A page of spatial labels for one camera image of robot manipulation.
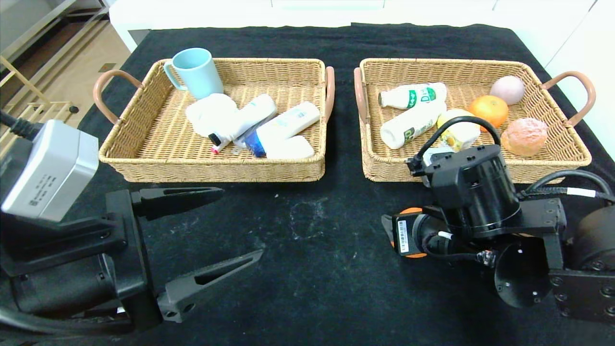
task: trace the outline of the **basket handle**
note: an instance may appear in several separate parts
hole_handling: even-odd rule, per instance
[[[325,99],[325,124],[331,118],[333,111],[333,101],[335,100],[335,71],[333,67],[327,66],[327,98]]]
[[[585,107],[583,107],[583,109],[581,109],[578,113],[576,113],[572,118],[570,118],[566,122],[567,124],[575,126],[576,124],[579,123],[579,121],[581,121],[581,119],[583,119],[583,117],[587,114],[587,112],[589,112],[589,110],[592,109],[593,104],[596,102],[596,89],[593,87],[593,83],[589,80],[589,78],[586,75],[582,74],[581,72],[568,71],[544,83],[542,85],[542,88],[546,90],[556,85],[557,82],[561,81],[562,79],[568,76],[572,76],[580,80],[581,83],[583,83],[583,86],[585,87],[585,89],[587,90],[587,103],[585,104]]]
[[[365,88],[361,68],[354,69],[354,96],[357,99],[357,109],[359,109],[359,118],[366,124],[370,121],[370,115],[367,112],[365,105]]]
[[[107,105],[105,105],[105,103],[103,102],[103,95],[102,95],[103,88],[105,87],[107,82],[111,78],[113,78],[113,76],[122,76],[125,79],[128,79],[128,81],[131,82],[132,85],[134,85],[137,88],[142,88],[143,83],[139,82],[137,78],[134,78],[133,76],[131,76],[130,74],[122,70],[109,70],[101,74],[100,77],[98,77],[98,79],[96,80],[96,83],[94,83],[94,91],[93,91],[94,103],[96,104],[96,107],[98,107],[98,109],[104,114],[104,116],[106,116],[107,119],[111,121],[111,124],[115,125],[117,124],[117,116],[109,110]]]

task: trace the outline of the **light blue mug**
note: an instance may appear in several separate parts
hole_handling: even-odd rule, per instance
[[[171,65],[185,83],[181,85],[171,72]],[[214,93],[222,93],[222,80],[213,63],[212,54],[203,48],[188,48],[175,54],[171,61],[164,63],[164,71],[178,90],[190,91],[195,99],[200,100]]]

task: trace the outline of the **white plastic bottle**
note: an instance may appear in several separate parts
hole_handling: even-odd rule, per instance
[[[276,103],[271,96],[267,94],[256,96],[245,107],[235,112],[233,116],[220,119],[215,130],[209,135],[209,139],[217,146],[225,142],[229,143],[254,124],[275,114],[276,110]]]
[[[446,85],[442,82],[408,84],[378,94],[378,103],[382,107],[394,107],[407,110],[419,103],[446,100]]]
[[[391,149],[399,149],[435,125],[446,111],[444,101],[430,102],[410,108],[380,127],[380,137]]]
[[[314,124],[320,118],[320,110],[311,102],[299,105],[269,120],[245,139],[245,144],[259,158],[267,152]]]
[[[243,134],[241,134],[239,137],[237,137],[235,140],[233,140],[233,144],[235,145],[236,148],[239,148],[239,150],[243,150],[243,149],[247,149],[248,146],[245,144],[245,139],[252,134],[252,132],[256,131],[257,128],[265,125],[269,120],[275,118],[276,115],[272,114],[270,116],[268,116],[267,118],[264,118],[263,120],[259,121],[258,123],[252,125],[251,128],[247,129]]]

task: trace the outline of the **black tablecloth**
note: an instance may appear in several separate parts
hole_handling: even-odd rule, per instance
[[[106,345],[588,345],[613,344],[615,329],[560,317],[551,296],[520,310],[489,293],[465,266],[402,259],[392,252],[380,215],[428,202],[417,183],[373,183],[361,168],[352,70],[367,57],[479,58],[527,63],[549,75],[508,29],[414,25],[344,28],[241,28],[152,31],[123,70],[143,79],[150,66],[189,47],[215,57],[319,58],[336,70],[336,97],[327,134],[327,171],[314,183],[226,183],[210,206],[143,224],[154,284],[265,249],[258,271],[182,324],[164,323],[135,336],[64,341]],[[115,79],[103,93],[121,113],[135,89]],[[574,108],[550,90],[567,116]],[[95,108],[80,128],[102,142],[110,123]],[[593,155],[586,169],[615,185],[615,164],[581,122]],[[567,185],[591,186],[576,179]],[[194,184],[133,184],[106,164],[69,218],[103,212],[118,188]],[[566,199],[569,223],[598,207]]]

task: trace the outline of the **blue bottle cap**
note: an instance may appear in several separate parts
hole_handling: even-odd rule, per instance
[[[257,158],[264,158],[267,155],[267,153],[265,153],[263,145],[261,144],[261,140],[256,134],[256,131],[252,132],[248,137],[245,138],[245,145]]]

